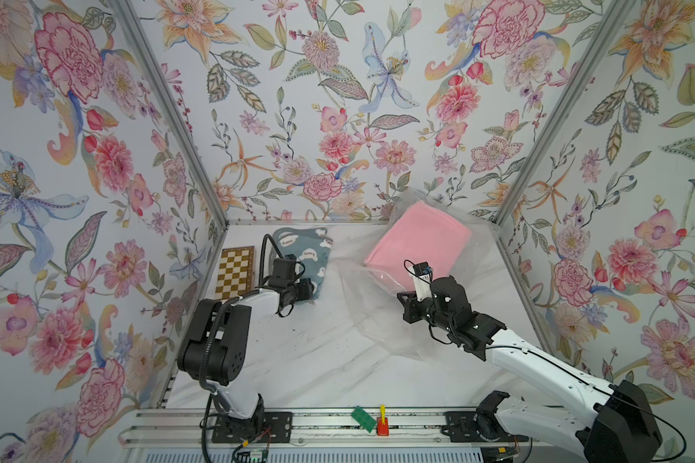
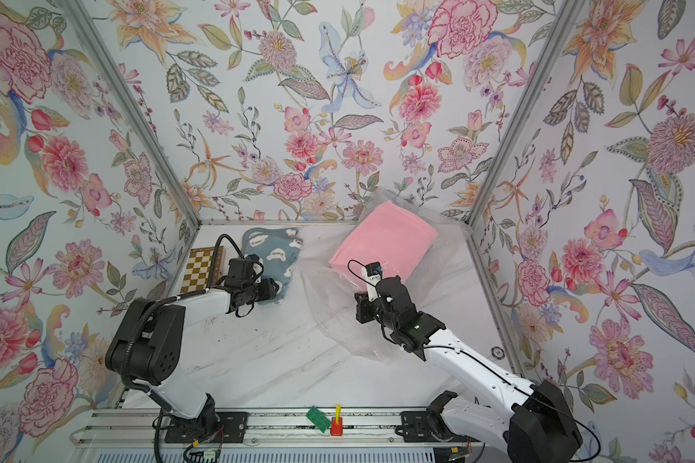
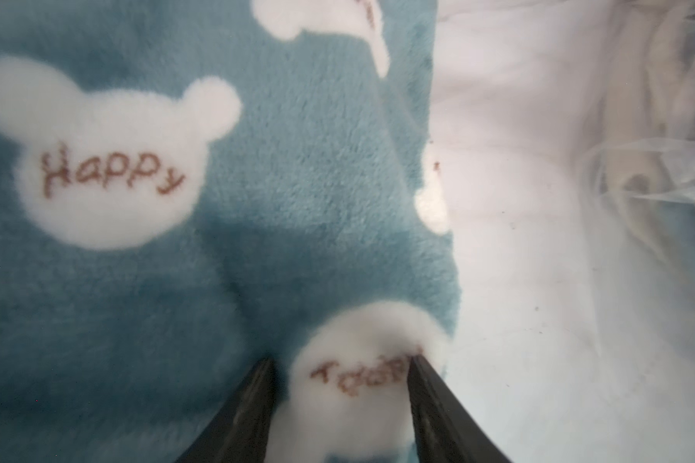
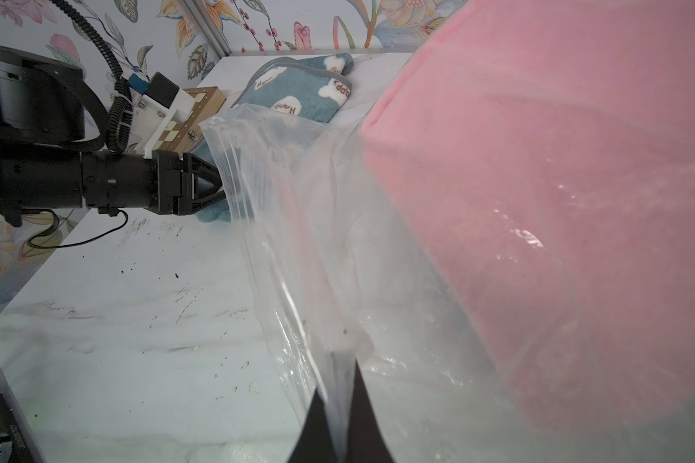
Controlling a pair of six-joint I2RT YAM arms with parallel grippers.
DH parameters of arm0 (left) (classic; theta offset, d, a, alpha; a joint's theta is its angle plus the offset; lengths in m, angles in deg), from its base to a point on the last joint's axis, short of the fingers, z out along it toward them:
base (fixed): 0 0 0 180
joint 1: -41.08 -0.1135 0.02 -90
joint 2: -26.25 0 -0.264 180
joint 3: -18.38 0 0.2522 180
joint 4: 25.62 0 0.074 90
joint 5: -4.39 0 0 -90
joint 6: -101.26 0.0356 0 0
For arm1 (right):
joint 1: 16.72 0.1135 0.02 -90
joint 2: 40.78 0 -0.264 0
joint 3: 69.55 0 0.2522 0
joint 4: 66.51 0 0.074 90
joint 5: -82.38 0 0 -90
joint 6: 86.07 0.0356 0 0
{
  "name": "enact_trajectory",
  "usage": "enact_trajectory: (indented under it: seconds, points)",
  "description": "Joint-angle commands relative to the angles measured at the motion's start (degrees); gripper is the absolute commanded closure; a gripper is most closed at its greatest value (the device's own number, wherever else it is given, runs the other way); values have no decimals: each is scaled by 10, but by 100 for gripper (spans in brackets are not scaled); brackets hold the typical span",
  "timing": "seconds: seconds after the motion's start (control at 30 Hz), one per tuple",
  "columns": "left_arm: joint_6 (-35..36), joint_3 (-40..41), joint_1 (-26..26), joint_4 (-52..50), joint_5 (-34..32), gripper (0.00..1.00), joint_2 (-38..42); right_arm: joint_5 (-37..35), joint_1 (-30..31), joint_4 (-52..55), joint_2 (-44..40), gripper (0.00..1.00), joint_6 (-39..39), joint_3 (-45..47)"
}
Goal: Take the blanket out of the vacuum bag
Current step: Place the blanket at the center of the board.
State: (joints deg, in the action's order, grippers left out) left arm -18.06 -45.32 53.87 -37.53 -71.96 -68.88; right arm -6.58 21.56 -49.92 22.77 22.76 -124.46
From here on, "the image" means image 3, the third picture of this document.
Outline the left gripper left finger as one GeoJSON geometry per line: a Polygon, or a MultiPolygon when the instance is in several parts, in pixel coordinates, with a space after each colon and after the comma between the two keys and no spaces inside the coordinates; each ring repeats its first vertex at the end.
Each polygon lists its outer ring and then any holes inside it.
{"type": "Polygon", "coordinates": [[[276,399],[274,360],[257,362],[177,463],[263,463],[276,399]]]}

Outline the teal bear pattern blanket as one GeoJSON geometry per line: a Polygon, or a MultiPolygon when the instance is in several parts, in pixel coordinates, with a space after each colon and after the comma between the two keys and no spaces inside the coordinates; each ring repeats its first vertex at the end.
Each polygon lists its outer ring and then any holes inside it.
{"type": "Polygon", "coordinates": [[[459,310],[434,1],[0,1],[0,462],[414,462],[459,310]]]}

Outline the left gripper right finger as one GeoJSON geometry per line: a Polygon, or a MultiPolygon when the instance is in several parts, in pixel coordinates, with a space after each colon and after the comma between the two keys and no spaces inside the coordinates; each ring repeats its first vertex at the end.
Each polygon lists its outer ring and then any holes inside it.
{"type": "Polygon", "coordinates": [[[510,463],[422,355],[409,360],[407,389],[420,463],[510,463]]]}

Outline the clear plastic vacuum bag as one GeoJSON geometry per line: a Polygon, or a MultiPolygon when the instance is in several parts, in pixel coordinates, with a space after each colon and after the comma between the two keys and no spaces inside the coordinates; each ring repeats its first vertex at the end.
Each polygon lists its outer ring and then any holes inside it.
{"type": "Polygon", "coordinates": [[[695,1],[612,1],[575,158],[598,304],[695,322],[695,1]]]}

